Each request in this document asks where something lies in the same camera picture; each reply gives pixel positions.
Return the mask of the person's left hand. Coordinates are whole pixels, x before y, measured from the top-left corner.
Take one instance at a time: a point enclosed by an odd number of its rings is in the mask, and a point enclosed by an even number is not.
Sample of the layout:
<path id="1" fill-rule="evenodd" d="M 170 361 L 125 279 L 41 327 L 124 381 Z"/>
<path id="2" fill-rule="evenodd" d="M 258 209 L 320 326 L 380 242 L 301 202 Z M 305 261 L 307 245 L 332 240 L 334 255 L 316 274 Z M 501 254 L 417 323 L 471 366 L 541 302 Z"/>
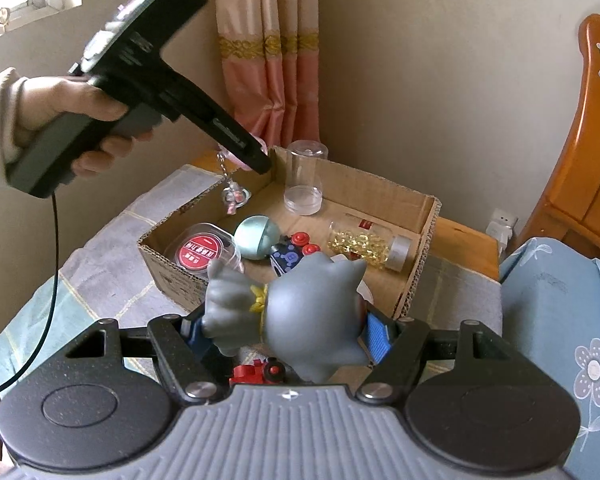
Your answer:
<path id="1" fill-rule="evenodd" d="M 14 129 L 15 146 L 27 148 L 38 130 L 64 113 L 113 122 L 120 119 L 127 110 L 124 104 L 78 78 L 30 78 L 23 83 L 19 92 Z M 151 130 L 133 139 L 107 136 L 100 142 L 97 150 L 87 151 L 74 160 L 71 170 L 81 178 L 97 176 L 110 169 L 117 158 L 128 156 L 136 142 L 151 139 Z"/>

